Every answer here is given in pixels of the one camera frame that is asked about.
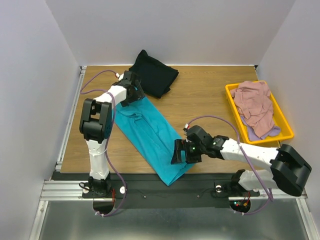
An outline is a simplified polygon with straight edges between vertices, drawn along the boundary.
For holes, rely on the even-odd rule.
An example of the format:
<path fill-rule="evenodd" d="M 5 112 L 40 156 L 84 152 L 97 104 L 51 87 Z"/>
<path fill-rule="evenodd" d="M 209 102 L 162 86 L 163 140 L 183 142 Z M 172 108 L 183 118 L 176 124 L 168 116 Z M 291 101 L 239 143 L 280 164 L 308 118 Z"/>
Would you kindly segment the turquoise t shirt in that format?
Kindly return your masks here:
<path fill-rule="evenodd" d="M 147 97 L 117 104 L 115 123 L 167 186 L 194 166 L 171 164 L 175 140 L 181 137 Z"/>

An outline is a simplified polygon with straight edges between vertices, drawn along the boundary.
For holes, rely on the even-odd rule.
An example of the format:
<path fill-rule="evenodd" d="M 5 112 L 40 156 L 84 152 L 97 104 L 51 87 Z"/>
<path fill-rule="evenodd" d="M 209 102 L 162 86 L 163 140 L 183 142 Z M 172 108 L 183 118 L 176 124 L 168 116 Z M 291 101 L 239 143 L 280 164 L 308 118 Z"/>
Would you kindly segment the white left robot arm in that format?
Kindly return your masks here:
<path fill-rule="evenodd" d="M 141 80 L 132 71 L 115 73 L 117 81 L 102 95 L 83 102 L 79 131 L 88 147 L 90 172 L 87 183 L 81 183 L 84 194 L 92 193 L 105 198 L 111 193 L 110 170 L 108 166 L 107 142 L 115 122 L 115 110 L 118 104 L 123 107 L 142 100 L 145 93 Z"/>

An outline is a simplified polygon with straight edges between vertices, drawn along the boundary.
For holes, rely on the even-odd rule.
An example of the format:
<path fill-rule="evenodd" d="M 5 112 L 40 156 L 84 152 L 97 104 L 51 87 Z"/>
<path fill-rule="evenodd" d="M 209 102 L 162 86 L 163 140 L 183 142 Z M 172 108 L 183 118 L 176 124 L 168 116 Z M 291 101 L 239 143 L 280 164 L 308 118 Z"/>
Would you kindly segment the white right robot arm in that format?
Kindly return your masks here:
<path fill-rule="evenodd" d="M 262 147 L 239 143 L 227 136 L 211 136 L 202 127 L 186 127 L 185 139 L 174 141 L 171 164 L 195 164 L 202 162 L 202 155 L 225 161 L 238 161 L 259 170 L 238 170 L 231 179 L 230 189 L 242 195 L 259 187 L 279 189 L 299 197 L 302 195 L 312 167 L 291 146 Z"/>

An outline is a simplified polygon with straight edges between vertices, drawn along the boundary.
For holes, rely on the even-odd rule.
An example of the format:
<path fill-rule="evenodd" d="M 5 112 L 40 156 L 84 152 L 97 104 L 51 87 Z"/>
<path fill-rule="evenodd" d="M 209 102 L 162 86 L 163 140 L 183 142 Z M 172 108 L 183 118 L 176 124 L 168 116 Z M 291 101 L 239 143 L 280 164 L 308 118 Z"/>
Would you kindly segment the folded black t shirt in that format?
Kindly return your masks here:
<path fill-rule="evenodd" d="M 170 86 L 179 75 L 177 69 L 149 56 L 144 49 L 128 70 L 140 77 L 140 85 L 146 94 L 158 99 L 171 90 Z"/>

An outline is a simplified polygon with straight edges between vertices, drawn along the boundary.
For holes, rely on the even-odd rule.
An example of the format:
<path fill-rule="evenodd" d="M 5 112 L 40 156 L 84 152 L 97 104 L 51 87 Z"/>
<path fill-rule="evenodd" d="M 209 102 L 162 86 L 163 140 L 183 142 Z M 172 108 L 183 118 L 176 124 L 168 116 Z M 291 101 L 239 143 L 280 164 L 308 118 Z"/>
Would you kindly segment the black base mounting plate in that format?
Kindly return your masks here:
<path fill-rule="evenodd" d="M 160 208 L 229 208 L 230 198 L 244 200 L 258 193 L 232 184 L 231 173 L 187 173 L 167 186 L 157 174 L 112 173 L 108 187 L 115 193 L 96 194 L 83 192 L 84 199 L 109 202 L 122 209 Z"/>

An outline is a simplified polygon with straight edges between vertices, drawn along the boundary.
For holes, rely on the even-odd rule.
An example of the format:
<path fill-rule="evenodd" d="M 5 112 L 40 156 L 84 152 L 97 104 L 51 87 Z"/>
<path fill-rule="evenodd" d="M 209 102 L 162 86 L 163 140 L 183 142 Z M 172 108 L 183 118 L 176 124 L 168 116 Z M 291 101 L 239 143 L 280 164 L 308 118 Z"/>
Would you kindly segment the yellow plastic tray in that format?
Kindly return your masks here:
<path fill-rule="evenodd" d="M 248 138 L 248 132 L 247 132 L 247 127 L 242 123 L 241 116 L 238 113 L 238 110 L 236 108 L 236 105 L 234 103 L 234 100 L 231 96 L 230 90 L 235 89 L 239 86 L 241 83 L 234 83 L 234 84 L 227 84 L 225 86 L 225 91 L 226 91 L 226 97 L 228 100 L 228 103 L 231 107 L 233 116 L 235 118 L 237 127 L 239 129 L 239 134 L 241 135 L 243 142 L 246 144 L 251 144 L 251 145 L 261 145 L 261 144 L 266 144 L 266 143 L 273 143 L 273 142 L 278 142 L 278 141 L 284 141 L 284 140 L 289 140 L 294 137 L 294 133 L 286 120 L 281 108 L 279 107 L 274 95 L 270 94 L 270 100 L 272 101 L 273 104 L 273 121 L 276 126 L 281 128 L 281 132 L 279 135 L 270 137 L 268 136 L 264 140 L 258 140 L 258 141 L 250 141 Z"/>

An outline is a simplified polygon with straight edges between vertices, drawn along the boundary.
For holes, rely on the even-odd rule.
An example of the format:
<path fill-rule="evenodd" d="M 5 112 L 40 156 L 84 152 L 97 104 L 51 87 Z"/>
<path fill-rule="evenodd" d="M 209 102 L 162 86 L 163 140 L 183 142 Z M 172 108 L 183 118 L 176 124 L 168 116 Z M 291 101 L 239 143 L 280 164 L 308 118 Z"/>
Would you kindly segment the pink t shirt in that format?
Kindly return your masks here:
<path fill-rule="evenodd" d="M 244 81 L 230 90 L 242 120 L 251 127 L 257 139 L 266 138 L 275 127 L 271 90 L 264 81 Z"/>

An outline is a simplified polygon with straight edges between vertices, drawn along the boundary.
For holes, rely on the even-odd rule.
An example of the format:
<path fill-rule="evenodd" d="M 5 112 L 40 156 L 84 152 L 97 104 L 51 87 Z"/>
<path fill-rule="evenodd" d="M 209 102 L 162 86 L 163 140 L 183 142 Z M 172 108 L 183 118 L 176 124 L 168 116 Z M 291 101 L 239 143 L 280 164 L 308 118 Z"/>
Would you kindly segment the lavender t shirt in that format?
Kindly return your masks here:
<path fill-rule="evenodd" d="M 262 135 L 261 137 L 258 137 L 254 129 L 246 123 L 245 117 L 241 115 L 240 118 L 242 123 L 246 126 L 248 139 L 252 142 L 264 140 L 267 137 L 276 137 L 281 133 L 281 128 L 274 125 L 270 131 L 268 131 L 266 134 Z"/>

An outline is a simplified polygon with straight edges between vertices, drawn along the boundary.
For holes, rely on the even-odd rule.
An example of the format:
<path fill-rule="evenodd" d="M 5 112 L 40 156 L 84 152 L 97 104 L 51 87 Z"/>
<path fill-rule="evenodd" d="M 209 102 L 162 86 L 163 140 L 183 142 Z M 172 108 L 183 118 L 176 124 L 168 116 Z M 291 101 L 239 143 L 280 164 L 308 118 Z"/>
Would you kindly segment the aluminium left side rail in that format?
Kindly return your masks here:
<path fill-rule="evenodd" d="M 65 152 L 66 152 L 66 148 L 67 148 L 67 144 L 68 144 L 68 139 L 70 136 L 72 123 L 74 120 L 74 116 L 75 116 L 75 112 L 76 112 L 76 108 L 77 108 L 77 104 L 78 104 L 78 100 L 79 100 L 80 90 L 81 90 L 81 87 L 82 87 L 82 84 L 83 84 L 83 81 L 85 78 L 86 70 L 87 70 L 86 65 L 80 66 L 79 79 L 78 79 L 78 83 L 77 83 L 77 86 L 75 89 L 75 94 L 74 94 L 74 98 L 72 101 L 71 110 L 70 110 L 70 114 L 68 117 L 64 136 L 62 139 L 61 147 L 60 147 L 59 154 L 58 154 L 58 157 L 56 160 L 55 169 L 54 169 L 55 172 L 60 172 L 61 168 L 62 168 L 62 164 L 64 161 L 64 156 L 65 156 Z"/>

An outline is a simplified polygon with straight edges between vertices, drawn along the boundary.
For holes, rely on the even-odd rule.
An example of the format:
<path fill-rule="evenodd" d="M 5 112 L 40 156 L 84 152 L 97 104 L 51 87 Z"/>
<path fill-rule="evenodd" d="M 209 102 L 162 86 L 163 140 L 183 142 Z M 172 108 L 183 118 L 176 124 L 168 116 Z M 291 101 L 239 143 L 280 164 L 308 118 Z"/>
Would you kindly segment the aluminium front frame rail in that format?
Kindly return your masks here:
<path fill-rule="evenodd" d="M 40 200 L 41 201 L 108 201 L 110 202 L 111 198 L 84 198 L 83 189 L 79 187 L 79 182 L 77 180 L 71 181 L 59 181 L 59 180 L 48 180 L 44 181 Z M 273 199 L 307 199 L 308 195 L 304 190 L 301 196 L 291 196 L 284 193 L 279 189 L 272 189 Z M 264 190 L 259 190 L 259 196 L 253 196 L 253 193 L 250 194 L 251 200 L 267 200 L 268 196 Z"/>

